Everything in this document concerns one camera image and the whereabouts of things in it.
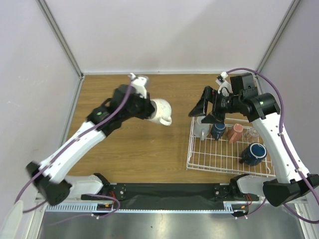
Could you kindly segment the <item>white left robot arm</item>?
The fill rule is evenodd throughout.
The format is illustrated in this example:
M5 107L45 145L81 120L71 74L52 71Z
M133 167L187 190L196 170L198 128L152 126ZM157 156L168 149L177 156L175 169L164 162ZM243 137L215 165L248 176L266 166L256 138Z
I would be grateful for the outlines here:
M62 203L72 185L65 180L70 169L96 144L130 118L148 119L155 111L145 86L130 83L117 87L112 97L94 108L80 128L55 153L26 170L33 185L52 205Z

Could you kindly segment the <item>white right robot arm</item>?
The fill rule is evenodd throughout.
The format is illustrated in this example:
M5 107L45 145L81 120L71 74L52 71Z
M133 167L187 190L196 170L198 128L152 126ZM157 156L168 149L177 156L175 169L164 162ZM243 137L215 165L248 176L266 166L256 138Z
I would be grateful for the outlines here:
M261 136L275 167L271 181L248 174L238 176L229 188L230 196L241 200L247 193L260 195L277 207L313 192L319 176L309 172L292 145L283 125L283 103L277 103L270 93L259 94L251 73L233 76L229 82L226 77L227 73L218 76L218 90L210 86L203 89L189 117L203 117L203 123L215 124L223 123L226 114L242 114Z

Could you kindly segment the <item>pink mug white inside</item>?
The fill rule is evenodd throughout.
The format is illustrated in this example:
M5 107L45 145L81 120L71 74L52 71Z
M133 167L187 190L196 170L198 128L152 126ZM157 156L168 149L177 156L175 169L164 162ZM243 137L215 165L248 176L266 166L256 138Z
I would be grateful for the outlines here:
M227 132L228 143L232 144L237 142L243 134L243 125L236 123Z

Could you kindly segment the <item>small dark blue mug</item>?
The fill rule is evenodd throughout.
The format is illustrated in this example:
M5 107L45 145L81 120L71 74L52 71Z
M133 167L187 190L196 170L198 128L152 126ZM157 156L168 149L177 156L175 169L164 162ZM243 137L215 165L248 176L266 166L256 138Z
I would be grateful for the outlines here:
M225 130L226 126L224 123L215 123L212 125L210 134L214 140L218 141L225 133Z

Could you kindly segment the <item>cream round mug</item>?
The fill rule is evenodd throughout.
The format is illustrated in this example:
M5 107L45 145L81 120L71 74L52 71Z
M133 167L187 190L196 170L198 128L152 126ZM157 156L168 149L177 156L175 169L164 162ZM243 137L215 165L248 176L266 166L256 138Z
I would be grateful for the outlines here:
M153 123L170 126L172 124L172 108L169 102L164 99L152 99L151 104L155 111L148 120Z

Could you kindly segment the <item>glossy dark blue mug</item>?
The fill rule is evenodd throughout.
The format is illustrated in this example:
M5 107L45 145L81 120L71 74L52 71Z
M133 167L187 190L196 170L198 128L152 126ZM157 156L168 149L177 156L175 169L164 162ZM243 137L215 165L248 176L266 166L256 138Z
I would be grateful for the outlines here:
M256 166L267 157L267 150L264 145L254 142L246 147L242 154L239 163L246 163L249 166Z

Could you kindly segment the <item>light grey footed cup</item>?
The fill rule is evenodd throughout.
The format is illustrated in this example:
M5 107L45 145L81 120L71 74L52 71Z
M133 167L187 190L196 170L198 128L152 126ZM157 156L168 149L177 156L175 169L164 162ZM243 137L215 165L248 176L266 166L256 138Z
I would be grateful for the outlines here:
M194 122L193 134L201 141L204 141L205 138L210 134L211 125L208 123L203 123L202 120L205 116L197 117Z

